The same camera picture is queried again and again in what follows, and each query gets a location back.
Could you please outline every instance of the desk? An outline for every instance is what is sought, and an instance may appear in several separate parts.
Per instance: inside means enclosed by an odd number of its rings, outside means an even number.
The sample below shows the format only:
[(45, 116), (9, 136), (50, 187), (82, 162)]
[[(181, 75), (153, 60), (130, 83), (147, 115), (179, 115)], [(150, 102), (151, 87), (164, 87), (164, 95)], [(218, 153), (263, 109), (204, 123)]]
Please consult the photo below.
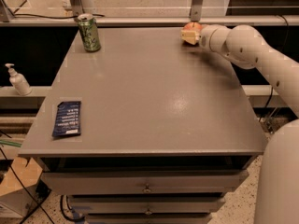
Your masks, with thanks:
[[(206, 223), (263, 153), (263, 130), (230, 63), (184, 44), (179, 31), (99, 29), (95, 53), (77, 34), (27, 134), (20, 155), (39, 158), (45, 182), (72, 195), (91, 223), (174, 223), (178, 215), (199, 223), (199, 213)], [(53, 139), (57, 105), (72, 100), (82, 102), (82, 134)], [(188, 216), (184, 202), (172, 213), (155, 198), (199, 204)], [(101, 213), (98, 203), (116, 200), (135, 211)]]

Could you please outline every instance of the drawer knob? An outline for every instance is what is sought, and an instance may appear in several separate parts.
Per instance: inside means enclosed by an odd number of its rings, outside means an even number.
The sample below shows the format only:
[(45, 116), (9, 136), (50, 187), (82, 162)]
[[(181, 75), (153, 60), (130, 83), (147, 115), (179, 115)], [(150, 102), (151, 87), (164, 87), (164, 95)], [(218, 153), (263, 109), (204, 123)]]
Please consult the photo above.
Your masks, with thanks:
[(146, 194), (151, 193), (151, 189), (149, 187), (149, 184), (147, 184), (146, 187), (143, 189), (143, 193), (146, 193)]
[(145, 215), (151, 215), (152, 214), (152, 212), (148, 209), (146, 212), (145, 212)]

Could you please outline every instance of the pump dispenser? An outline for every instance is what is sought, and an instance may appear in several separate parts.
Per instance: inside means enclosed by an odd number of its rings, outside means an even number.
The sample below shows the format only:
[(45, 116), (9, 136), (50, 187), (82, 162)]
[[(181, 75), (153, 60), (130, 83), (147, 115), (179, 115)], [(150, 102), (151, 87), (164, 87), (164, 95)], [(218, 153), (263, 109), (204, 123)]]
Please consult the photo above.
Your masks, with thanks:
[(8, 72), (10, 74), (10, 79), (9, 79), (10, 83), (13, 85), (13, 87), (16, 89), (19, 95), (24, 96), (29, 94), (32, 88), (28, 84), (25, 77), (22, 74), (16, 72), (14, 68), (11, 68), (12, 66), (14, 66), (13, 63), (6, 64), (6, 67), (8, 68)]

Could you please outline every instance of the can lid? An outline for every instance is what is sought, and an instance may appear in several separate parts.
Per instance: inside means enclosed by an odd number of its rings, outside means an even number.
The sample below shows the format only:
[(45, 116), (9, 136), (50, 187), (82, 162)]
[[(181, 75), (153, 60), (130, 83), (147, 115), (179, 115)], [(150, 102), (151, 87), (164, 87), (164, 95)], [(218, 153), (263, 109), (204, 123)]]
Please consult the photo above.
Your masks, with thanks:
[(91, 20), (93, 18), (93, 14), (90, 13), (83, 13), (78, 15), (78, 20), (79, 21), (88, 21)]

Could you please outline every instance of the gray tabletop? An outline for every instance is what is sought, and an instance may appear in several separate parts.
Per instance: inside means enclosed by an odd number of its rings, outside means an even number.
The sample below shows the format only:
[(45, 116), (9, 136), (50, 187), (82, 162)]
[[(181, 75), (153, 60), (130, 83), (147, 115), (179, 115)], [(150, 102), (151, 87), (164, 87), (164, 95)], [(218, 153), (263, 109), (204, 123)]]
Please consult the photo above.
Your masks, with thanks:
[[(77, 34), (21, 147), (23, 157), (260, 154), (263, 130), (229, 62), (179, 28)], [(81, 135), (53, 139), (61, 101), (79, 100)]]

